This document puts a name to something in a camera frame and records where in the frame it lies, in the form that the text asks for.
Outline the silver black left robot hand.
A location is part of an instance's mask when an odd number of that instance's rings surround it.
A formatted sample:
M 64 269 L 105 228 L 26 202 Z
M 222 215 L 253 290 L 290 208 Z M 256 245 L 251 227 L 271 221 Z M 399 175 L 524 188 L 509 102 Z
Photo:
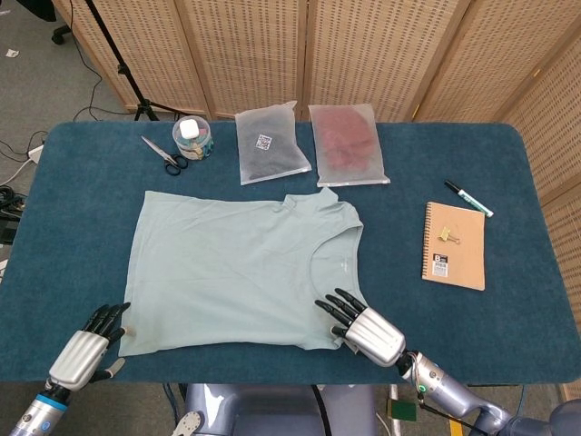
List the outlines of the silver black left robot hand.
M 117 322 L 131 306 L 129 302 L 99 307 L 61 350 L 49 370 L 45 389 L 51 395 L 67 398 L 87 384 L 113 378 L 124 366 L 118 358 L 109 368 L 99 366 L 109 349 L 126 334 Z

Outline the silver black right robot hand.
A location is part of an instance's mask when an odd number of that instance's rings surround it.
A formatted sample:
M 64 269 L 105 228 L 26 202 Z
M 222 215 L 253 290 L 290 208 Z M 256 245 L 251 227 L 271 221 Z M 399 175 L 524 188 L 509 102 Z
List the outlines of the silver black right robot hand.
M 353 294 L 336 288 L 314 303 L 338 322 L 330 329 L 332 335 L 378 366 L 394 366 L 404 355 L 404 334 Z

